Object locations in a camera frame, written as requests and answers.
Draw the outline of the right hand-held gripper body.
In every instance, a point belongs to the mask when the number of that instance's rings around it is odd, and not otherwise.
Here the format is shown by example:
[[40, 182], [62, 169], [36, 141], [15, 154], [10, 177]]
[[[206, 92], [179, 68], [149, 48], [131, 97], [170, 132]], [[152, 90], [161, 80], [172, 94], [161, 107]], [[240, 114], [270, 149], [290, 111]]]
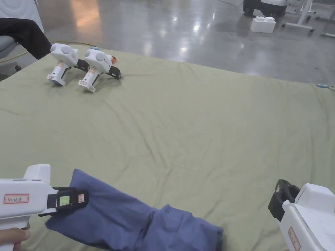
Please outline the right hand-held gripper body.
[[279, 227], [289, 251], [335, 250], [335, 195], [328, 188], [307, 183], [282, 208]]

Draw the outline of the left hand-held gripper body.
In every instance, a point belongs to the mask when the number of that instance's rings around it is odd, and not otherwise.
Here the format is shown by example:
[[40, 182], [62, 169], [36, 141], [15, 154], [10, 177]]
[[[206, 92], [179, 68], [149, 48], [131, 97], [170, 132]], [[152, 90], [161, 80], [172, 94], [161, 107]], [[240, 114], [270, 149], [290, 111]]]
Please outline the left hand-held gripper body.
[[56, 212], [57, 190], [50, 185], [51, 166], [29, 166], [21, 179], [0, 180], [0, 229], [25, 228], [32, 215]]

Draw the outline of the person's left hand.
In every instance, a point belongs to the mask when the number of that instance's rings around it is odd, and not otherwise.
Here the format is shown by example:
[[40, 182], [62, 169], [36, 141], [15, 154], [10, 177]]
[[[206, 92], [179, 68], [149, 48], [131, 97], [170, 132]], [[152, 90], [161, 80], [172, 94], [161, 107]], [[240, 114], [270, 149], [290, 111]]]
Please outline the person's left hand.
[[21, 243], [30, 238], [30, 224], [28, 223], [25, 228], [10, 228], [0, 230], [0, 246], [12, 244], [12, 251], [20, 251]]

